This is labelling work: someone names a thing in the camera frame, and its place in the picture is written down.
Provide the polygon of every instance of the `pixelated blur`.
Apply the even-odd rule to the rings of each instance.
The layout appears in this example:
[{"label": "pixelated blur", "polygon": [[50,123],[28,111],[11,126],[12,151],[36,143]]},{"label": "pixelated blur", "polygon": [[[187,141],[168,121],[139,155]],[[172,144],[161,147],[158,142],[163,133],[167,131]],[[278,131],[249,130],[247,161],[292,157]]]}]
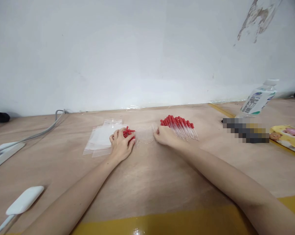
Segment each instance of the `pixelated blur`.
[{"label": "pixelated blur", "polygon": [[269,143],[269,133],[260,124],[251,123],[250,118],[224,118],[223,128],[228,133],[234,133],[236,138],[242,138],[244,143]]}]

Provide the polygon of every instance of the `hand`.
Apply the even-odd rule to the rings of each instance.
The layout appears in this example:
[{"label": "hand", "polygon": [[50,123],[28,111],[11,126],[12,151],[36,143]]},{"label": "hand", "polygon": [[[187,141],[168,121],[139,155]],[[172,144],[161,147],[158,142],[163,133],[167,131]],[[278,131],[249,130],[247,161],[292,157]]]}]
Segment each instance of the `hand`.
[{"label": "hand", "polygon": [[157,131],[154,132],[153,134],[154,134],[155,140],[163,145],[174,146],[179,141],[181,141],[176,136],[173,129],[171,129],[168,126],[159,126]]},{"label": "hand", "polygon": [[135,139],[130,141],[134,134],[131,134],[124,138],[124,135],[122,133],[124,130],[125,128],[116,130],[114,134],[109,137],[112,148],[111,156],[113,158],[116,158],[120,162],[125,160],[129,156],[135,143]]}]

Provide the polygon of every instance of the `power strip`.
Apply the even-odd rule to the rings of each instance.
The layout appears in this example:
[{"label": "power strip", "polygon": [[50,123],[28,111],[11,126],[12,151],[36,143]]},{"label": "power strip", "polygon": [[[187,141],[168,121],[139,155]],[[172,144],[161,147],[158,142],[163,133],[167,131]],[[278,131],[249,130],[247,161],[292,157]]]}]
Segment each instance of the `power strip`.
[{"label": "power strip", "polygon": [[[6,147],[8,145],[14,144],[14,143],[16,143],[16,142],[2,144],[2,145],[0,145],[0,149]],[[5,162],[7,159],[9,159],[12,155],[14,155],[16,152],[18,152],[23,146],[25,146],[25,143],[19,143],[19,144],[12,146],[12,147],[2,150],[0,152],[0,165],[3,162]]]}]

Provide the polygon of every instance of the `bottle cap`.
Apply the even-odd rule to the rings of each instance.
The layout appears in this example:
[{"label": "bottle cap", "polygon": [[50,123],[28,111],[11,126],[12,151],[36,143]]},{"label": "bottle cap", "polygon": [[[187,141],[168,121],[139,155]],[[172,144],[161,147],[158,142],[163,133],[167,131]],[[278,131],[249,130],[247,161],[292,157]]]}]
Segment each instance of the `bottle cap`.
[{"label": "bottle cap", "polygon": [[279,79],[267,79],[265,82],[264,82],[264,85],[277,85],[278,84],[278,81]]}]

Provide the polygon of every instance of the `water bottle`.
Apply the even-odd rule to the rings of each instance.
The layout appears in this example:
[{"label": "water bottle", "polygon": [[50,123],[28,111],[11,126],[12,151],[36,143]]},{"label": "water bottle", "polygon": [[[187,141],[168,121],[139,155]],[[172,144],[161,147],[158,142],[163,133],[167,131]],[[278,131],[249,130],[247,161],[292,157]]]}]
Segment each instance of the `water bottle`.
[{"label": "water bottle", "polygon": [[256,117],[276,93],[278,79],[267,79],[264,85],[253,90],[235,118]]}]

